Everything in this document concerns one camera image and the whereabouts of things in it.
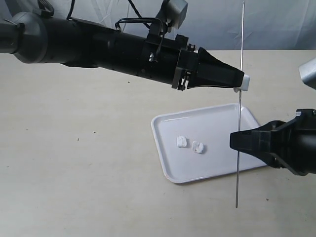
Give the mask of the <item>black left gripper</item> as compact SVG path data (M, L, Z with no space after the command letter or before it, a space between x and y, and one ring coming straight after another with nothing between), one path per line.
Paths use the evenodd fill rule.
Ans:
M177 35L175 39L165 37L165 24L152 23L143 43L137 76L165 84L171 88L185 90L190 72L177 68L181 52L194 52L196 46L189 38ZM228 65L200 47L197 53L196 83L187 89L198 87L234 88L242 84L244 72Z

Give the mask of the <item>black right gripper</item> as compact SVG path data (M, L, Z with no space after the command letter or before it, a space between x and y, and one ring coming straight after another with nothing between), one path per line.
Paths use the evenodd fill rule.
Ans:
M281 165L298 176L316 173L316 110L297 109L289 122L271 121L230 134L230 148L247 153L267 166Z

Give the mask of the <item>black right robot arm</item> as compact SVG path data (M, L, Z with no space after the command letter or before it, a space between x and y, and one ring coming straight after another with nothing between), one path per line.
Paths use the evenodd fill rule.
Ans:
M288 122L273 120L258 128L230 134L230 148L267 166L297 176L316 172L316 111L297 109Z

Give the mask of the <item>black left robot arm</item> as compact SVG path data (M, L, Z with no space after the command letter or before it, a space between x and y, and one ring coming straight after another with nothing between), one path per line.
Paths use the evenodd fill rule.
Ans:
M167 39L153 24L143 38L81 19L44 18L20 12L0 22L0 51L27 64L105 68L171 85L237 88L244 72L194 49L188 38Z

